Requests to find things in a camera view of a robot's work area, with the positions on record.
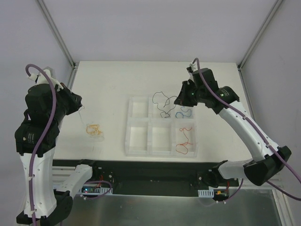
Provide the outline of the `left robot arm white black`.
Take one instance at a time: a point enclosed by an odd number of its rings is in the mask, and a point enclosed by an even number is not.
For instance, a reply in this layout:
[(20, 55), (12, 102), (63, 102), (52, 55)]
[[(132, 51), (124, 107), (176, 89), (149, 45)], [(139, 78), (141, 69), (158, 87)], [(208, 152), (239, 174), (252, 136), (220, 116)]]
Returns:
[(63, 83), (53, 89), (49, 84), (37, 84), (28, 90), (24, 120), (15, 132), (26, 186), (26, 204), (16, 218), (17, 223), (39, 222), (42, 226), (61, 223), (69, 216), (73, 199), (85, 182), (95, 183), (99, 179), (97, 169), (80, 161), (58, 188), (53, 187), (52, 167), (59, 127), (64, 116), (81, 108), (81, 100)]

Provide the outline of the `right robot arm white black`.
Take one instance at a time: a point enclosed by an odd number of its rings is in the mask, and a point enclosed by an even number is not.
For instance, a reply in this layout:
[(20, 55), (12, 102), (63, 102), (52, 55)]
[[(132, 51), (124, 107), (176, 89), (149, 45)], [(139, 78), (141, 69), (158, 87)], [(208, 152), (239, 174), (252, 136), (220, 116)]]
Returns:
[(281, 171), (292, 154), (291, 150), (268, 138), (250, 118), (233, 89), (218, 87), (211, 69), (197, 70), (189, 66), (187, 71), (190, 78), (182, 82), (174, 104), (186, 107), (205, 104), (232, 127), (251, 154), (249, 160), (224, 160), (214, 166), (209, 174), (209, 184), (217, 187), (228, 179), (240, 178), (261, 186)]

